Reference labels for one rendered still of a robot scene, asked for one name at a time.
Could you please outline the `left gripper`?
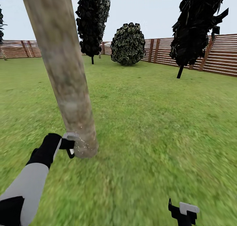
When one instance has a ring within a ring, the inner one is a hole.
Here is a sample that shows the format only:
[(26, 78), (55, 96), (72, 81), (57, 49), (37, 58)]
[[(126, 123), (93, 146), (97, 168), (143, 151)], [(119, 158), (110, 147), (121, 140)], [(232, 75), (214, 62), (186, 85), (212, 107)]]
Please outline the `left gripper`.
[(73, 149), (74, 148), (74, 144), (75, 144), (74, 140), (67, 140), (67, 139), (64, 139), (64, 140), (65, 140), (65, 144), (61, 148), (62, 150), (63, 149)]

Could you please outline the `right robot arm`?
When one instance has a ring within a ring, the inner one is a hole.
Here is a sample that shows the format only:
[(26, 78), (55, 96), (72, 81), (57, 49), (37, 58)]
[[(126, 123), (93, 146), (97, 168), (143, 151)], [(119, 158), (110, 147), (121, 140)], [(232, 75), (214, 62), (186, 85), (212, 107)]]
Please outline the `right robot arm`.
[(188, 203), (180, 202), (180, 208), (175, 207), (169, 203), (168, 209), (171, 211), (172, 218), (176, 218), (179, 226), (191, 226), (196, 224), (195, 219), (200, 209)]

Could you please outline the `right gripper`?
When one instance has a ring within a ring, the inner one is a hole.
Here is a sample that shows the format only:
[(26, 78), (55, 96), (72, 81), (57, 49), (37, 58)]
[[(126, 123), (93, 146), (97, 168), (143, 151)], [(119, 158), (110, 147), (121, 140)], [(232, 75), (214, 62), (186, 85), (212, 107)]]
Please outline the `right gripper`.
[(169, 203), (168, 209), (171, 211), (172, 218), (176, 218), (178, 223), (187, 222), (189, 224), (196, 224), (196, 216), (194, 212), (187, 211), (187, 215), (181, 214), (180, 208), (171, 205), (171, 203)]

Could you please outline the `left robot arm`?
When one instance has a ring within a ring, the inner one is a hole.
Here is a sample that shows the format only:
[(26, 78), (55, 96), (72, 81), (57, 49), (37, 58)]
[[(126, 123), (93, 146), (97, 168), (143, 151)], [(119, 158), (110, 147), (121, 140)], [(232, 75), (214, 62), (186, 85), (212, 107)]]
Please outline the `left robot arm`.
[(77, 133), (48, 133), (17, 178), (0, 196), (0, 226), (28, 226), (36, 216), (45, 180), (59, 149), (73, 149)]

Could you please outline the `pesticide atomizer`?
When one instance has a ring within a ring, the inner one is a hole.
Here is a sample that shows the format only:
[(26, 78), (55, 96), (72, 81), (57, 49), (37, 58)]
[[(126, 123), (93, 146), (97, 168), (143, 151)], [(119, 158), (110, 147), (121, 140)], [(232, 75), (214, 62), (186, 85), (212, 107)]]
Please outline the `pesticide atomizer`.
[(75, 157), (74, 151), (73, 149), (66, 149), (68, 156), (70, 159), (72, 159), (73, 157)]

